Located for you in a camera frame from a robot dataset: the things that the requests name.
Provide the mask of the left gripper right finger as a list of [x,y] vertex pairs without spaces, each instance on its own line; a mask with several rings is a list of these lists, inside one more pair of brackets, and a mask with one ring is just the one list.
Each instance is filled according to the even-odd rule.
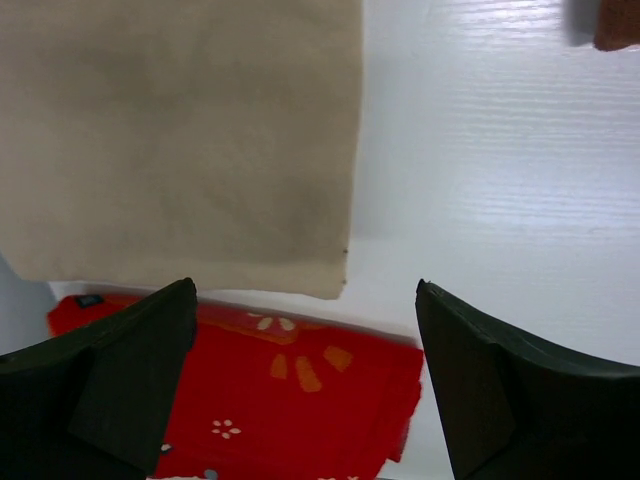
[[457,479],[636,479],[639,369],[420,281],[416,315]]

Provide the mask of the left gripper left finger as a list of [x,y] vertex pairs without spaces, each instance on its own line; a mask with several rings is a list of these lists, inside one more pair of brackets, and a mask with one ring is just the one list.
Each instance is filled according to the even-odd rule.
[[4,479],[145,479],[161,455],[197,295],[185,278],[1,358]]

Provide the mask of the red patterned towel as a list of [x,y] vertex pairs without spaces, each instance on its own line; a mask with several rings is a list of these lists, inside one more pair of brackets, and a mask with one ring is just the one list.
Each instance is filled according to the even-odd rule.
[[203,303],[158,479],[373,479],[399,461],[423,352],[281,313]]

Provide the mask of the beige shirt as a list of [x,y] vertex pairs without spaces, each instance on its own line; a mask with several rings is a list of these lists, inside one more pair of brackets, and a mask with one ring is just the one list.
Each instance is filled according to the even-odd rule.
[[359,1],[5,1],[2,254],[335,299],[362,76]]

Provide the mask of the brown folded cloth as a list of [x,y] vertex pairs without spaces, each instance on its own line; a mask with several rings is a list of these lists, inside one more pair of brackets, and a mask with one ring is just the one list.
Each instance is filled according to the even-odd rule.
[[640,1],[602,0],[599,7],[594,47],[603,52],[639,44]]

